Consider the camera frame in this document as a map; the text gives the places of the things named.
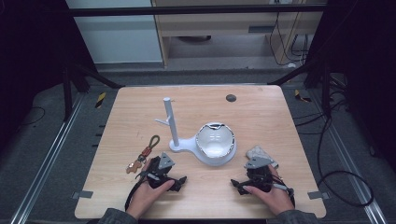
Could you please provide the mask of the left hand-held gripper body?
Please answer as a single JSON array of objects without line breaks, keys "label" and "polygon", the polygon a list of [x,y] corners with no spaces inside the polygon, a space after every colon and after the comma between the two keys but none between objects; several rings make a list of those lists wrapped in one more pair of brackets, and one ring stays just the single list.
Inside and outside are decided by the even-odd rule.
[{"label": "left hand-held gripper body", "polygon": [[175,163],[165,152],[161,156],[151,159],[146,169],[146,178],[149,185],[153,189],[156,189],[163,183],[171,180],[171,177],[167,174],[174,165]]}]

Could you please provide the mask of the keychain with green loop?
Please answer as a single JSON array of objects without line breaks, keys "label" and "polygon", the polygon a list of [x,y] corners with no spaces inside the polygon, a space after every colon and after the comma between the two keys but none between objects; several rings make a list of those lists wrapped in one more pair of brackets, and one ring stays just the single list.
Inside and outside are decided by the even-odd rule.
[{"label": "keychain with green loop", "polygon": [[148,145],[142,150],[142,152],[138,155],[137,159],[133,162],[131,162],[127,168],[126,168],[126,173],[136,173],[139,168],[142,167],[142,165],[146,162],[147,157],[151,153],[152,149],[154,149],[160,142],[160,136],[155,134],[153,135],[150,140]]}]

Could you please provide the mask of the grey metal table bracket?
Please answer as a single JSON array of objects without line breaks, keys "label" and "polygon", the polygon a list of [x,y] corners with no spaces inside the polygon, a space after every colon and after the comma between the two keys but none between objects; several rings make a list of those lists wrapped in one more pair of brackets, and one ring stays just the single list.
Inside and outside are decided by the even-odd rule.
[{"label": "grey metal table bracket", "polygon": [[93,195],[92,191],[81,190],[81,191],[74,191],[71,195],[72,199],[79,199],[79,198],[87,198],[90,199]]},{"label": "grey metal table bracket", "polygon": [[315,199],[328,200],[330,198],[328,192],[321,192],[321,191],[311,191],[308,192],[307,195],[310,200],[315,200]]}]

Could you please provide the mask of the black horizontal frame bar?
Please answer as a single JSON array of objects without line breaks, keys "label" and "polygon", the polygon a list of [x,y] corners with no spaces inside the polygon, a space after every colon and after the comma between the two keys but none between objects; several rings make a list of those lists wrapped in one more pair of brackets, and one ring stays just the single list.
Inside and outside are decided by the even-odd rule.
[{"label": "black horizontal frame bar", "polygon": [[225,6],[184,6],[184,7],[114,7],[114,8],[74,8],[63,11],[73,17],[97,16],[146,16],[146,15],[190,15],[190,14],[230,14],[269,12],[317,12],[327,9],[326,4],[301,5],[225,5]]}]

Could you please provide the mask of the yellow black tape strip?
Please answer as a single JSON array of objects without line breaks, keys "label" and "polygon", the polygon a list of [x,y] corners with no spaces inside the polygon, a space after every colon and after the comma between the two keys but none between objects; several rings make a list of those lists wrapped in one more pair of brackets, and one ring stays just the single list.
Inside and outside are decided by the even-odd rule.
[{"label": "yellow black tape strip", "polygon": [[101,107],[101,105],[102,105],[102,103],[103,103],[105,97],[106,97],[106,93],[105,93],[105,92],[101,92],[101,93],[99,94],[98,98],[97,98],[97,101],[96,101],[96,103],[95,103],[94,108],[99,108],[99,107]]},{"label": "yellow black tape strip", "polygon": [[294,90],[294,97],[295,97],[295,99],[302,101],[302,102],[307,102],[307,103],[312,102],[311,98],[303,97],[299,90]]}]

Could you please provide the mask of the white key stand with bowl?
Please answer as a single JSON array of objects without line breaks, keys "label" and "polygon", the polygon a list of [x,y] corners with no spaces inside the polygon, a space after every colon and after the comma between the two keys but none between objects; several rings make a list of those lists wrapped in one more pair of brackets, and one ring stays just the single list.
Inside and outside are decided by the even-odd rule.
[{"label": "white key stand with bowl", "polygon": [[236,153],[237,146],[232,129],[221,122],[208,122],[191,138],[180,138],[171,99],[163,98],[166,120],[157,122],[170,128],[172,139],[169,147],[173,152],[190,152],[200,162],[210,166],[221,166],[229,162]]}]

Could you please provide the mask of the aluminium floor rail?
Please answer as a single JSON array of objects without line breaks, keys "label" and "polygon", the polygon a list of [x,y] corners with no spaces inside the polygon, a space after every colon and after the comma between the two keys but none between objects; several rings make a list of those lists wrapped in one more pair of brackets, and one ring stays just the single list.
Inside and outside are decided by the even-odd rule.
[{"label": "aluminium floor rail", "polygon": [[[327,118],[322,111],[319,94],[315,91],[309,91],[309,94],[311,95],[313,104],[318,109],[318,112],[321,114],[321,119],[324,122],[324,126],[320,131],[317,148],[317,164],[318,173],[320,176],[318,186],[320,186],[321,184],[325,185],[329,189],[329,191],[343,203],[348,204],[349,206],[363,209],[371,224],[389,224],[375,199],[373,188],[363,178],[361,170],[358,168],[356,162],[353,161],[352,157],[347,151],[347,147],[344,144],[340,133],[332,124],[332,118]],[[342,165],[341,170],[329,171],[326,174],[322,172],[320,164],[320,151],[322,146],[322,140],[325,134],[329,136],[330,141],[332,142],[333,149]],[[347,177],[358,199],[356,202],[351,202],[341,197],[336,191],[334,191],[329,185],[327,185],[326,179],[332,175],[345,175]]]},{"label": "aluminium floor rail", "polygon": [[23,200],[21,201],[18,209],[15,211],[12,219],[9,221],[9,224],[25,224],[40,192],[42,191],[48,179],[52,166],[57,160],[57,157],[64,145],[64,141],[76,120],[84,98],[85,93],[78,93],[76,95],[76,99],[72,103],[70,115],[66,120],[63,121],[62,126],[51,143],[45,159],[41,163],[40,168],[38,169],[35,178],[30,185],[30,188],[23,197]]}]

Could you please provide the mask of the black metal stand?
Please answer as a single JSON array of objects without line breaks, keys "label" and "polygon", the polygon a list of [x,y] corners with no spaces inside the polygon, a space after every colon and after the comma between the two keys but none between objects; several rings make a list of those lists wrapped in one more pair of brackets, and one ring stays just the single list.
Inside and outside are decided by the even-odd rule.
[{"label": "black metal stand", "polygon": [[299,76],[302,73],[307,73],[304,85],[307,88],[315,87],[321,81],[321,108],[325,116],[331,116],[330,106],[330,66],[326,57],[316,56],[304,65],[292,70],[285,76],[269,82],[269,85],[281,86],[287,81]]},{"label": "black metal stand", "polygon": [[73,112],[71,84],[75,85],[78,92],[87,92],[90,89],[90,84],[85,76],[92,77],[112,89],[122,88],[121,84],[101,76],[97,71],[93,71],[78,63],[67,63],[63,66],[62,71],[64,87],[64,121],[69,120]]}]

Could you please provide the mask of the white cabinet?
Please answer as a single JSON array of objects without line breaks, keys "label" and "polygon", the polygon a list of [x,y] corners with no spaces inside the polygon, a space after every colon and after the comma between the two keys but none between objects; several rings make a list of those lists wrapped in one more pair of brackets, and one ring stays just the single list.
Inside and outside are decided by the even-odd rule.
[{"label": "white cabinet", "polygon": [[[66,0],[70,9],[151,7],[150,0]],[[152,16],[75,17],[96,64],[161,63]]]}]

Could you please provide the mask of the light wooden desk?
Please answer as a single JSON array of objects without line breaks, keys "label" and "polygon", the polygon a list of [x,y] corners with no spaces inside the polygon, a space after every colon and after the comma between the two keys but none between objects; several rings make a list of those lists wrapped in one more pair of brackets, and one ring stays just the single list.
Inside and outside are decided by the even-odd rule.
[{"label": "light wooden desk", "polygon": [[[299,5],[327,0],[150,0],[155,7],[225,5]],[[278,63],[287,60],[297,35],[313,35],[321,12],[157,15],[157,33],[163,61],[168,62],[171,39],[176,36],[265,35]]]}]

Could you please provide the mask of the person's right hand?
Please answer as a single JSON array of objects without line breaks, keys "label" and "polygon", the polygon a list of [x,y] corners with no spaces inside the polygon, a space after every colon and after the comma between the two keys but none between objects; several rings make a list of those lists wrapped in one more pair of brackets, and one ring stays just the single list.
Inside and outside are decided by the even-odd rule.
[{"label": "person's right hand", "polygon": [[264,192],[253,186],[244,186],[244,190],[259,198],[275,216],[295,209],[289,194],[283,189],[272,188],[269,192]]}]

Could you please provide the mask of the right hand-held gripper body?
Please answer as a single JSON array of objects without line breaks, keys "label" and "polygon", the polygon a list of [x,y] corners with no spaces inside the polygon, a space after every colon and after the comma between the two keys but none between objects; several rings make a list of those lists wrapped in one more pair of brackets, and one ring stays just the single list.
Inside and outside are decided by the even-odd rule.
[{"label": "right hand-held gripper body", "polygon": [[247,185],[253,186],[264,192],[269,192],[273,184],[273,176],[268,165],[271,163],[269,159],[262,157],[253,157],[246,164],[247,169]]}]

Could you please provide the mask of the person's left hand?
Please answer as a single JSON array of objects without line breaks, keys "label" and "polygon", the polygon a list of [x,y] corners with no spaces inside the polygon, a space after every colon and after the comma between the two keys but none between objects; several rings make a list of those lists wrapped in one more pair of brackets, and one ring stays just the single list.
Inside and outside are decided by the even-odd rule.
[{"label": "person's left hand", "polygon": [[168,180],[153,189],[149,182],[144,180],[133,194],[126,213],[135,219],[141,218],[174,183],[174,180]]}]

